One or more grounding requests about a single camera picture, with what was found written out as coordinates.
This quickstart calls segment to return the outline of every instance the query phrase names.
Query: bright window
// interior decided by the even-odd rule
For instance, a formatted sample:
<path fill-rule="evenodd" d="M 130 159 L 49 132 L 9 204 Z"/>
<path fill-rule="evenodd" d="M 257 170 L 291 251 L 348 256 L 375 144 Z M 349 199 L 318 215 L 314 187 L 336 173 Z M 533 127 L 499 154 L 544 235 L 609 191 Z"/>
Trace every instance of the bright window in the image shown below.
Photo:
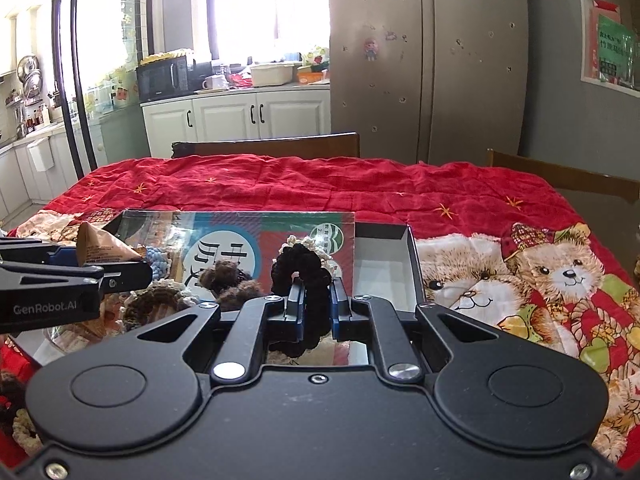
<path fill-rule="evenodd" d="M 279 59 L 329 46 L 329 0 L 212 0 L 222 61 Z"/>

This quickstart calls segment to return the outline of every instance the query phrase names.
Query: microwave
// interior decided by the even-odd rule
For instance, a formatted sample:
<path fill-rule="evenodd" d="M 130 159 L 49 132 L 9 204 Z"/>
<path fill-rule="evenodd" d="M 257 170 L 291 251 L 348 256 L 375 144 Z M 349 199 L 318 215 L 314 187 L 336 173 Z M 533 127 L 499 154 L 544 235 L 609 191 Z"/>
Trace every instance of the microwave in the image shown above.
<path fill-rule="evenodd" d="M 159 59 L 136 68 L 140 102 L 181 97 L 192 92 L 189 72 L 193 70 L 191 56 Z"/>

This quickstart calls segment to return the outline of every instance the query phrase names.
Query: screw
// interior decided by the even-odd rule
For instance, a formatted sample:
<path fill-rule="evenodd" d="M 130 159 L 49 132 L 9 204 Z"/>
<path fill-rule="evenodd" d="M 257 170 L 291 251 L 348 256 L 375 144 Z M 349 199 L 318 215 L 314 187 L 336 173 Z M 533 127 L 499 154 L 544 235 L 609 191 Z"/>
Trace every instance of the screw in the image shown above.
<path fill-rule="evenodd" d="M 411 363 L 398 363 L 389 367 L 389 375 L 395 379 L 408 381 L 420 375 L 420 367 Z"/>
<path fill-rule="evenodd" d="M 325 384 L 329 381 L 329 377 L 322 374 L 315 374 L 309 377 L 309 381 L 313 384 Z"/>
<path fill-rule="evenodd" d="M 586 480 L 591 476 L 591 466 L 589 464 L 578 464 L 569 473 L 571 480 Z"/>
<path fill-rule="evenodd" d="M 244 375 L 244 367 L 240 363 L 220 363 L 213 368 L 213 373 L 220 379 L 237 379 Z"/>
<path fill-rule="evenodd" d="M 46 468 L 44 468 L 44 472 L 51 480 L 64 480 L 69 474 L 69 471 L 67 471 L 62 464 L 56 462 L 47 465 Z"/>

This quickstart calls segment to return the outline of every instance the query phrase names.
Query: green poster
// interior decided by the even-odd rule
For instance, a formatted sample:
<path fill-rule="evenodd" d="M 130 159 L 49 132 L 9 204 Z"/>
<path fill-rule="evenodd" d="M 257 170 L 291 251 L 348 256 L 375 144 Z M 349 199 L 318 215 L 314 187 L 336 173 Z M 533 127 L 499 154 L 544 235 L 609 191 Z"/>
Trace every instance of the green poster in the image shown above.
<path fill-rule="evenodd" d="M 633 42 L 633 32 L 624 25 L 602 14 L 598 17 L 598 61 L 601 79 L 629 79 Z"/>

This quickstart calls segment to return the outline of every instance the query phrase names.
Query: white mug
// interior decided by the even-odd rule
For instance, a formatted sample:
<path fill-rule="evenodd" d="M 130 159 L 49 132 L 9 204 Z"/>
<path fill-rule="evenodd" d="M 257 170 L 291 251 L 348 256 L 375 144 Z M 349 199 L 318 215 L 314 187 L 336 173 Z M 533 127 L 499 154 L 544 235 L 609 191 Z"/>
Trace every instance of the white mug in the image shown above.
<path fill-rule="evenodd" d="M 217 88 L 226 88 L 228 83 L 222 74 L 210 75 L 202 81 L 203 90 L 213 90 Z"/>

